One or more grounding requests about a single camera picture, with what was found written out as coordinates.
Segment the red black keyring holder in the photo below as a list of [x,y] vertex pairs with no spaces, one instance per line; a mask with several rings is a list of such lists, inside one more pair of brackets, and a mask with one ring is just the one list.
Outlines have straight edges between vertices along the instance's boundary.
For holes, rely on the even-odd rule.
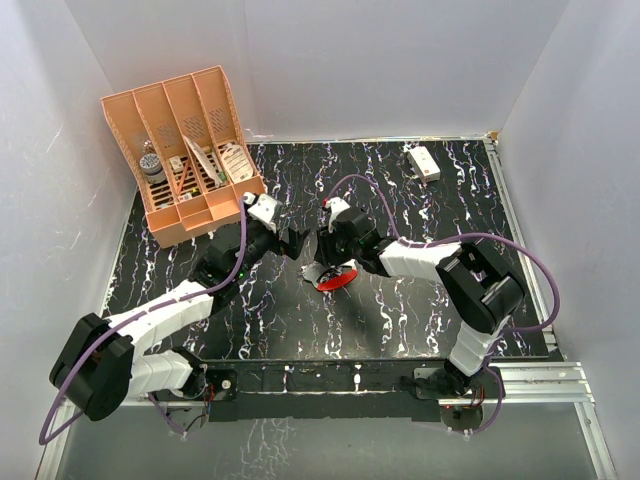
[[347,286],[358,275],[354,262],[338,266],[325,266],[318,262],[306,265],[301,270],[302,278],[320,292],[331,292]]

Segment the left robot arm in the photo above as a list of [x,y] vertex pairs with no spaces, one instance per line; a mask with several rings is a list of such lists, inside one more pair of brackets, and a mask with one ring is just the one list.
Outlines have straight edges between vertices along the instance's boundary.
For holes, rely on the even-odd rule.
[[92,421],[106,418],[126,399],[161,390],[197,398],[207,383],[199,360],[179,349],[149,349],[226,307],[265,254],[297,259],[308,234],[291,228],[273,232],[258,220],[219,228],[174,289],[129,312],[82,317],[52,367],[51,384]]

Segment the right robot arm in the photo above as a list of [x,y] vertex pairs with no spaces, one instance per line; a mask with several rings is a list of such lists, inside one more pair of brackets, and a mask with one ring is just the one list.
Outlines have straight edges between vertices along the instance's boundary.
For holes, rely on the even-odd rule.
[[362,267],[381,277],[412,277],[441,284],[460,319],[460,329],[443,366],[416,387],[466,397],[478,389],[490,349],[523,302],[522,276],[484,239],[420,246],[383,236],[363,210],[332,198],[328,224],[316,232],[317,250],[305,279],[317,290],[348,284]]

